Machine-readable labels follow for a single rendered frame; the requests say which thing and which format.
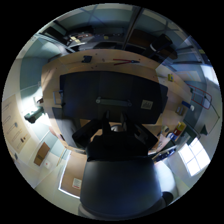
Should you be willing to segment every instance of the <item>bottle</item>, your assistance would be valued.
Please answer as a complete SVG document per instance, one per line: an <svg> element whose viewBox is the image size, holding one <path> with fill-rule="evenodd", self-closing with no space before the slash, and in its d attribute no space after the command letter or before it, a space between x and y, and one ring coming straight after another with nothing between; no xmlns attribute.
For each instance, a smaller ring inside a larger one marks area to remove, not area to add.
<svg viewBox="0 0 224 224"><path fill-rule="evenodd" d="M186 106L186 107L188 107L190 110L194 110L194 106L193 105L191 105L191 104L189 104L189 103L187 103L187 102L185 102L185 101L182 101L182 104L184 105L184 106Z"/></svg>

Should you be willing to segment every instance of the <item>paper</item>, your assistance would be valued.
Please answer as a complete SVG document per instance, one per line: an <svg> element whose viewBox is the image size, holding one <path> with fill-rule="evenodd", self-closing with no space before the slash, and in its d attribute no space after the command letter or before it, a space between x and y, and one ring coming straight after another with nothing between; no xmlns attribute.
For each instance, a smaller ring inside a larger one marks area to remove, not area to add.
<svg viewBox="0 0 224 224"><path fill-rule="evenodd" d="M23 123L15 95L2 102L2 125L5 138L20 153L31 135Z"/></svg>
<svg viewBox="0 0 224 224"><path fill-rule="evenodd" d="M81 183L82 180L74 178L72 187L76 189L81 189Z"/></svg>

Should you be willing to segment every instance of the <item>white sticker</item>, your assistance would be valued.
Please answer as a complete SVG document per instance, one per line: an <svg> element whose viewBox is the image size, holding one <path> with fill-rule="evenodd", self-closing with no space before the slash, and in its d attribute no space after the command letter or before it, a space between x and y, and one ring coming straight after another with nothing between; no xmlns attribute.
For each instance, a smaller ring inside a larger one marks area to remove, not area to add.
<svg viewBox="0 0 224 224"><path fill-rule="evenodd" d="M82 183L82 180L74 178L72 187L76 189L81 189L81 183Z"/></svg>
<svg viewBox="0 0 224 224"><path fill-rule="evenodd" d="M142 100L142 106L141 109L151 109L153 106L152 101Z"/></svg>

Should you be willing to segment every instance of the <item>scissors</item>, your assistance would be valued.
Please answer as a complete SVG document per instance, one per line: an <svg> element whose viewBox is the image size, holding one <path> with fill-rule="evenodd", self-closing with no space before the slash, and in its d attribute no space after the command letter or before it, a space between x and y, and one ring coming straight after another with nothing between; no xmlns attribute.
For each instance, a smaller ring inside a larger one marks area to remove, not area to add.
<svg viewBox="0 0 224 224"><path fill-rule="evenodd" d="M114 64L114 65L121 65L121 64L127 64L127 63L140 63L139 61L134 61L134 60L124 60L124 59L113 59L113 60L117 60L117 61L127 61L127 62L118 63L118 64Z"/></svg>

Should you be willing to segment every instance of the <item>red frame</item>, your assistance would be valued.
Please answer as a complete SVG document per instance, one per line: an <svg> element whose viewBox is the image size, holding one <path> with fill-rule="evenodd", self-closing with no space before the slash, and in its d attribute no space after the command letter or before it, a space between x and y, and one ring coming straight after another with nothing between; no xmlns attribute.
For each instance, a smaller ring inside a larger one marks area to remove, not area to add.
<svg viewBox="0 0 224 224"><path fill-rule="evenodd" d="M196 89L199 89L199 88L197 88L197 87L195 87L195 86L192 86L192 85L189 85L189 84L187 84L188 86L191 86L191 87L194 87L195 88L195 91L196 91ZM197 103L197 104L199 104L199 105L201 105L202 104L202 102L203 102L203 99L202 99L202 101L201 101L201 104L200 103L198 103L198 102L196 102L196 101L194 101L195 103Z"/></svg>

